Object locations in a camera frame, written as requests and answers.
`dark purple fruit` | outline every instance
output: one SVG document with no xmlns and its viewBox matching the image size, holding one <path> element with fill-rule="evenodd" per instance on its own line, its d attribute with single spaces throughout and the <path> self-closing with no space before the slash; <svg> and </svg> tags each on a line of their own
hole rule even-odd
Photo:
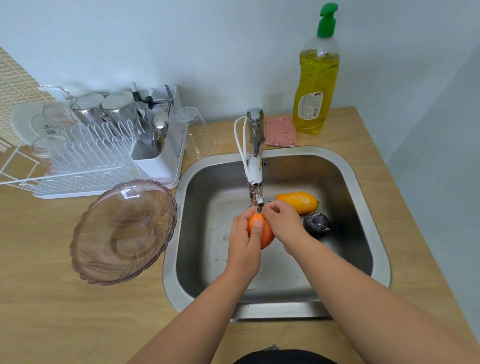
<svg viewBox="0 0 480 364">
<path fill-rule="evenodd" d="M 312 237 L 323 238 L 330 232 L 331 225 L 327 216 L 321 212 L 311 212 L 303 219 L 303 227 Z"/>
</svg>

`bottle label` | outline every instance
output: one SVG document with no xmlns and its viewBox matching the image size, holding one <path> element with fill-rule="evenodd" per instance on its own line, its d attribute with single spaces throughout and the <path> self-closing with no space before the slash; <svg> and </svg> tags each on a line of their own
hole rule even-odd
<svg viewBox="0 0 480 364">
<path fill-rule="evenodd" d="M 312 92 L 302 96 L 299 102 L 299 118 L 304 120 L 318 118 L 323 99 L 323 92 Z"/>
</svg>

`sink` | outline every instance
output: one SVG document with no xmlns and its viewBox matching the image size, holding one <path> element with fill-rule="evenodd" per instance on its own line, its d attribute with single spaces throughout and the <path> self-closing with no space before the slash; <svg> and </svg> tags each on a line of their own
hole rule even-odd
<svg viewBox="0 0 480 364">
<path fill-rule="evenodd" d="M 306 191 L 330 219 L 324 245 L 385 286 L 390 263 L 350 165 L 328 149 L 301 146 L 263 152 L 264 198 Z M 183 310 L 225 269 L 233 218 L 250 206 L 239 154 L 204 158 L 180 178 L 178 223 L 165 254 L 163 284 Z M 330 317 L 302 270 L 275 239 L 234 312 L 234 319 Z"/>
</svg>

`orange vegetable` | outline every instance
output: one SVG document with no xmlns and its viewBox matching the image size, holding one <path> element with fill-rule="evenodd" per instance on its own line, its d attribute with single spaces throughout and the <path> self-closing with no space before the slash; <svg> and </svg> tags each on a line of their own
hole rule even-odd
<svg viewBox="0 0 480 364">
<path fill-rule="evenodd" d="M 275 238 L 275 235 L 272 232 L 272 228 L 270 227 L 270 224 L 268 223 L 267 220 L 265 220 L 264 216 L 262 214 L 259 214 L 258 212 L 255 212 L 252 217 L 248 220 L 248 236 L 250 237 L 250 233 L 252 232 L 253 229 L 253 223 L 256 220 L 260 220 L 263 225 L 262 225 L 262 236 L 260 238 L 260 249 L 263 250 L 266 247 L 270 245 L 270 243 L 273 241 Z"/>
<path fill-rule="evenodd" d="M 276 199 L 292 205 L 299 215 L 309 214 L 318 208 L 318 201 L 315 196 L 303 191 L 291 192 L 289 194 L 278 194 Z"/>
</svg>

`white wall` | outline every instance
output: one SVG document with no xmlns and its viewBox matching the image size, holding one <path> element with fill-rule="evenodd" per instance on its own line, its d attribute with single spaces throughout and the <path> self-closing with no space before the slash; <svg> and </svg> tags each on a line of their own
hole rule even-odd
<svg viewBox="0 0 480 364">
<path fill-rule="evenodd" d="M 318 0 L 0 0 L 0 45 L 74 93 L 178 84 L 207 120 L 291 112 Z M 388 159 L 480 34 L 478 0 L 339 0 L 334 106 L 355 105 Z"/>
<path fill-rule="evenodd" d="M 388 167 L 480 339 L 480 46 Z"/>
</svg>

